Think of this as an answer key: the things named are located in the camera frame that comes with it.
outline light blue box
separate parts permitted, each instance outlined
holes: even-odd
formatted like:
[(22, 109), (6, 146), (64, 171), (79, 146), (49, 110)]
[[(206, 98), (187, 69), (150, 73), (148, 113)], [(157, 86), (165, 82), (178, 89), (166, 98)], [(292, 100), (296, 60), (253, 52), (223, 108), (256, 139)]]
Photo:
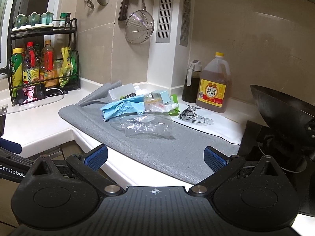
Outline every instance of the light blue box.
[(163, 104), (171, 102), (170, 95), (167, 90), (155, 90), (151, 92), (153, 98), (161, 98)]

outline white tray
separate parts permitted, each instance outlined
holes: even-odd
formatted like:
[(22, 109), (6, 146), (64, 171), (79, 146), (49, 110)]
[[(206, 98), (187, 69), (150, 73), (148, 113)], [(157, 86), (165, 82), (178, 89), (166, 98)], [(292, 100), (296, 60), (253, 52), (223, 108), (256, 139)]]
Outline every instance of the white tray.
[(21, 26), (20, 28), (13, 28), (12, 32), (20, 32), (20, 31), (27, 31), (27, 30), (33, 30), (33, 29), (40, 29), (40, 28), (53, 28), (53, 23), (50, 23), (49, 25), (45, 24), (35, 24), (35, 26), (31, 27), (31, 25)]

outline black wok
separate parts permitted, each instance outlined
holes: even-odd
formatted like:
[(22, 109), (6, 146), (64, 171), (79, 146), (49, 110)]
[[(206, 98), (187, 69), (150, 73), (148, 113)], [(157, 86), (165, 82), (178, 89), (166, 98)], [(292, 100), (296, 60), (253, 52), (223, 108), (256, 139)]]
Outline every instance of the black wok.
[(315, 107), (282, 92), (250, 86), (267, 125), (289, 143), (315, 147)]

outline jug label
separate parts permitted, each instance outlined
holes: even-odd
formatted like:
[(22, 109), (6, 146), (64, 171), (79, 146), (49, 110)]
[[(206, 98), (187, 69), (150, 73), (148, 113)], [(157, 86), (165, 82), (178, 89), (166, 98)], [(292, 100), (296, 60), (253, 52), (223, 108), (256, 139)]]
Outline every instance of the jug label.
[(201, 79), (198, 100), (222, 107), (226, 85)]

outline metal screw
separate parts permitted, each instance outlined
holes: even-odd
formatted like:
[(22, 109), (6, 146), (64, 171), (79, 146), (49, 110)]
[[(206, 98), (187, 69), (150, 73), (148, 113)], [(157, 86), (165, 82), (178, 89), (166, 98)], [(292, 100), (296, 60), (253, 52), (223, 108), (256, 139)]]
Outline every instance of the metal screw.
[(109, 194), (115, 194), (119, 192), (120, 187), (118, 185), (108, 185), (105, 187), (105, 191)]
[(195, 185), (192, 187), (192, 191), (195, 193), (195, 194), (204, 194), (207, 192), (207, 188), (203, 185)]

